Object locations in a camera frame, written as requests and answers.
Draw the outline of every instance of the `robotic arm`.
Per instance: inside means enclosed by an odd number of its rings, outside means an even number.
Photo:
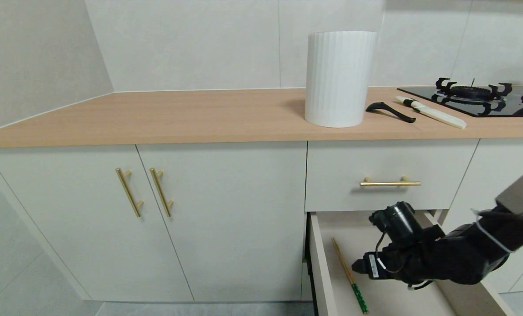
[[[523,176],[496,198],[496,205],[448,234],[438,225],[422,228],[406,202],[376,211],[369,220],[382,237],[351,268],[371,279],[401,280],[416,290],[432,280],[476,284],[523,246]],[[392,242],[379,251],[386,234]]]

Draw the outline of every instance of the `grey wall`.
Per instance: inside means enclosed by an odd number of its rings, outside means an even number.
[[[0,0],[0,126],[113,91],[83,0]],[[0,315],[93,316],[0,192]]]
[[[111,91],[83,0],[0,0],[0,126]]]
[[[0,316],[93,316],[0,192]]]
[[[86,0],[115,91],[305,85],[310,32],[376,30],[374,86],[523,84],[523,2]]]

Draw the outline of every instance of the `gold handle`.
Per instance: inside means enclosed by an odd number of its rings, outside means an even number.
[[[166,197],[164,196],[164,192],[162,191],[162,186],[160,184],[160,178],[164,174],[162,170],[159,172],[156,172],[155,168],[150,169],[150,174],[153,176],[154,184],[157,188],[158,195],[160,196],[160,200],[162,201],[162,205],[164,206],[164,210],[166,211],[166,216],[171,217],[170,208],[174,204],[174,201],[166,202]]]
[[[371,182],[368,176],[365,177],[363,182],[359,183],[362,187],[414,187],[421,186],[421,181],[410,181],[406,176],[402,176],[400,181],[395,182]]]
[[[117,172],[117,176],[119,176],[119,180],[121,181],[121,185],[123,186],[123,189],[125,190],[125,193],[127,194],[127,198],[129,198],[129,202],[131,202],[131,206],[133,206],[133,210],[135,211],[135,215],[137,217],[141,217],[141,214],[139,213],[139,208],[143,206],[144,201],[140,200],[138,203],[135,204],[135,199],[133,198],[133,194],[131,194],[131,190],[129,190],[129,186],[127,185],[127,181],[125,178],[131,175],[131,170],[123,173],[121,171],[121,168],[115,168],[115,172]]]

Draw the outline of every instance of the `black kitchen utensil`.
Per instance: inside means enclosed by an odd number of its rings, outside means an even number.
[[[404,122],[413,123],[416,121],[416,118],[411,118],[410,116],[406,116],[406,115],[394,110],[390,106],[386,105],[386,103],[384,103],[384,102],[374,102],[373,104],[371,104],[370,106],[368,106],[366,108],[367,112],[373,112],[376,110],[386,110],[386,111],[394,114],[395,116],[398,116],[398,118]]]

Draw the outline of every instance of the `white knife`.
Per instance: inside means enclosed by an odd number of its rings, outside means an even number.
[[[464,129],[466,127],[466,122],[464,122],[460,118],[456,118],[450,114],[446,114],[445,112],[441,112],[434,108],[430,108],[426,105],[419,103],[415,99],[398,96],[396,97],[396,100],[398,100],[405,106],[413,108],[414,110],[416,110],[416,112],[424,114],[425,116],[429,116],[430,118],[438,120],[439,122],[443,122],[444,124],[448,124],[450,126],[454,126],[460,129]]]

